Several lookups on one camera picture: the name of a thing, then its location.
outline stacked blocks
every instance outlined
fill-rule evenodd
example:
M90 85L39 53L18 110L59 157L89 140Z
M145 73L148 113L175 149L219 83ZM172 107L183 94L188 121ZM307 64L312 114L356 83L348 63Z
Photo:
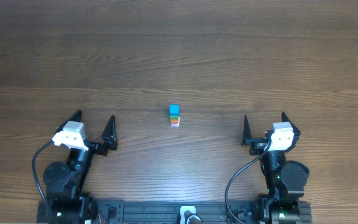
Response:
M179 105L169 106L169 118L171 120L171 127L179 127Z

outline wooden tabletop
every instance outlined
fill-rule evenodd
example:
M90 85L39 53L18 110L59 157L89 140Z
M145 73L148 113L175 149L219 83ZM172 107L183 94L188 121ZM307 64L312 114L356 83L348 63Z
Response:
M286 111L314 223L358 223L358 1L0 0L0 222L35 221L32 156L77 109L94 141L117 120L85 190L127 201L223 201L244 115L261 137ZM262 193L254 165L229 198Z

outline cable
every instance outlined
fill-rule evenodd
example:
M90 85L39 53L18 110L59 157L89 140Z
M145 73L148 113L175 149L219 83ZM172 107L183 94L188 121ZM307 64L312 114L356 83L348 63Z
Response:
M230 206L229 206L229 202L228 202L228 199L227 199L227 195L229 193L229 188L230 188L230 185L233 183L234 179L242 172L244 171L246 168L250 167L252 164L254 164L255 162L257 162L260 158L262 158L262 156L264 156L266 154L266 152L269 150L269 145L270 145L270 141L268 142L268 144L265 146L265 149L264 151L258 156L256 157L254 160L250 161L249 163L247 163L247 165L245 165L244 167L242 167L239 171L237 171L233 177L230 179L229 183L227 184L226 186L226 191L224 193L224 203L226 204L226 208L227 210L229 211L231 217L233 217L237 222L239 222L240 224L245 224L243 223L242 221L240 221L240 219L238 219L234 214L233 212L231 211L230 209Z
M44 146L42 146L35 154L34 157L32 158L32 173L34 174L34 180L35 180L35 184L37 185L38 191L40 192L40 195L42 197L42 200L44 200L46 206L47 206L47 213L48 210L52 211L48 200L45 198L44 192L42 191L41 185L40 185L40 181L38 179L38 175L37 175L37 167L35 166L35 162L37 160L37 156L44 150L46 149L49 145L51 145L51 143L53 143L52 140L50 140L49 142L47 142Z

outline small toy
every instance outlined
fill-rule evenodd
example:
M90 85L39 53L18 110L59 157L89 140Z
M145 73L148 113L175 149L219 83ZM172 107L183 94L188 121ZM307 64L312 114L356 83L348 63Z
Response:
M171 120L171 127L179 127L179 105L169 106L169 119Z

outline wooden table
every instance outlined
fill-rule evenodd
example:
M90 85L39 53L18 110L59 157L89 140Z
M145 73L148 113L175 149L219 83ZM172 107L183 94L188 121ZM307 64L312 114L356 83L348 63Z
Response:
M0 0L0 222L35 221L32 156L77 109L94 141L116 115L85 188L127 201L223 201L244 115L257 137L286 111L314 223L358 223L358 1ZM254 165L229 198L265 191Z

